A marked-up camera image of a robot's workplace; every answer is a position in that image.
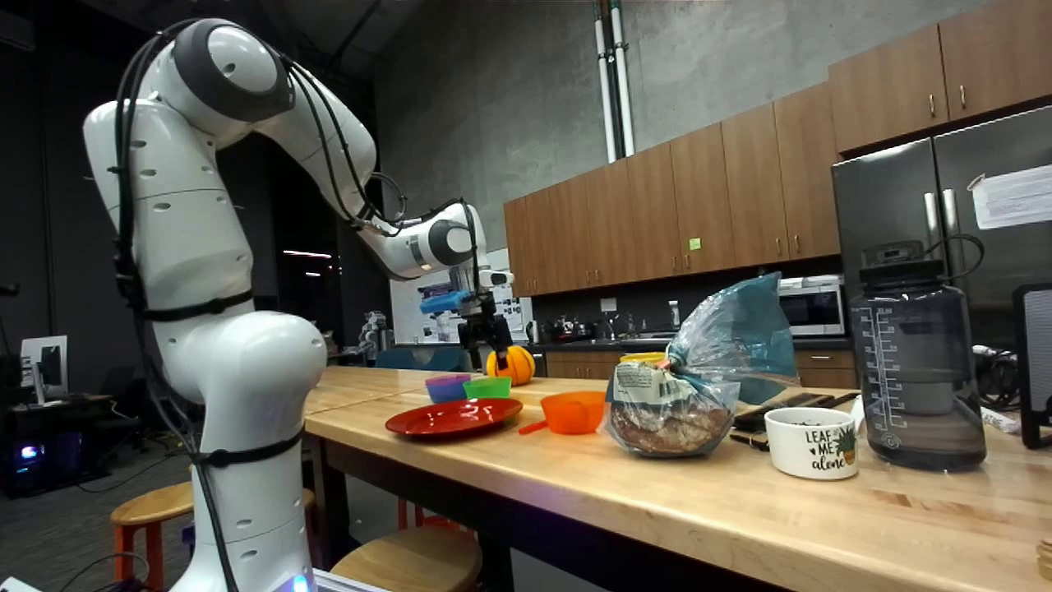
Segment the wooden table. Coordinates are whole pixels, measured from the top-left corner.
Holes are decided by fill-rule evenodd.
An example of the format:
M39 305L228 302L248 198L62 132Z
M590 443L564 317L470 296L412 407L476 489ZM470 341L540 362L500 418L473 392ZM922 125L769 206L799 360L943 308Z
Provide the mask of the wooden table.
M638 461L607 434L511 429L412 443L386 434L385 422L426 406L424 380L426 373L327 369L308 394L306 431L327 454L371 457L782 590L1052 590L1039 574L1039 544L1052 541L1052 454L1025 450L1000 431L985 431L989 454L973 474L891 467L861 443L856 477L813 485L776 474L767 454L735 441L722 441L707 461ZM515 388L524 406L515 426L543 418L536 402L568 388L603 381L540 380Z

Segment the white robot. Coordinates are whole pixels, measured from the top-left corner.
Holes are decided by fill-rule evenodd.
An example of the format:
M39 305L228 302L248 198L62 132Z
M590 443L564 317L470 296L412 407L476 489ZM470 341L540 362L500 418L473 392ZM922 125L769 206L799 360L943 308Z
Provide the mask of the white robot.
M198 546L177 592L314 590L300 434L325 341L300 317L252 308L252 254L215 175L215 150L248 132L308 172L390 277L466 265L483 248L464 202L417 225L380 221L361 194L373 169L365 125L243 27L192 20L139 49L81 134L132 314L153 332L167 385L203 407L187 434Z

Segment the ceiling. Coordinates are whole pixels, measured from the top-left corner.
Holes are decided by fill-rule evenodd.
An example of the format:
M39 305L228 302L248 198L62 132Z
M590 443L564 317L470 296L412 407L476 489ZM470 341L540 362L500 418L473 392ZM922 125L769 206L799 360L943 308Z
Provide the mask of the ceiling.
M369 80L380 49L424 0L81 0L139 30L228 16L301 62Z

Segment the red plate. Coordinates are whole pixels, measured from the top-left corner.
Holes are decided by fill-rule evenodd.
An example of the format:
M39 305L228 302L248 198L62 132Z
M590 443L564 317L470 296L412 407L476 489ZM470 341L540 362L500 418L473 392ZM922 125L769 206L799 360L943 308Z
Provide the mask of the red plate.
M386 418L386 431L405 437L461 437L473 431L495 429L523 411L515 397L478 397L478 402L444 402L426 407L412 407Z

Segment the refrigerator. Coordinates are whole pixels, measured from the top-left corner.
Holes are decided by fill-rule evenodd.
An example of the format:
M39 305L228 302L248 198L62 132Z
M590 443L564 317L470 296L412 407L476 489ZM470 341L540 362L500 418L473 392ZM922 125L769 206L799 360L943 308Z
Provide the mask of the refrigerator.
M873 243L920 240L968 302L973 341L1012 348L1020 285L1052 284L1052 107L839 160L844 301Z

